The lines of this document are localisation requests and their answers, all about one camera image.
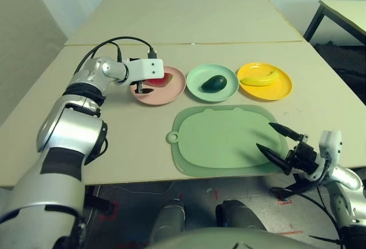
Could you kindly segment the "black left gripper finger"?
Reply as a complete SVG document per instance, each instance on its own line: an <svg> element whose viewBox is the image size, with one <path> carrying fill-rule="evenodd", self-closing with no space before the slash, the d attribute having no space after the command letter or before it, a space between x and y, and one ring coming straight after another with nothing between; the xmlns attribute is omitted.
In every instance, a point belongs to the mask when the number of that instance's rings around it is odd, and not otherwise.
<svg viewBox="0 0 366 249"><path fill-rule="evenodd" d="M151 88L143 88L142 81L138 81L136 85L137 85L135 89L136 94L149 94L154 91Z"/></svg>

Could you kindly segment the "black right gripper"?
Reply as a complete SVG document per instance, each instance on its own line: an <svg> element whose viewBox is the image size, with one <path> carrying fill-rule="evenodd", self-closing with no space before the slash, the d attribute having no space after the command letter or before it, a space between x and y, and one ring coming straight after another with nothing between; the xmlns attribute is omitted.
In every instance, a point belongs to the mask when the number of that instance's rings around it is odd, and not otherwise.
<svg viewBox="0 0 366 249"><path fill-rule="evenodd" d="M288 151L285 160L270 148L257 143L256 146L259 151L270 162L279 167L285 175L289 175L292 169L295 168L304 172L306 179L320 179L325 162L318 157L318 153L314 151L313 147L306 143L308 137L279 123L270 122L269 125L282 136L299 143L293 150Z"/></svg>

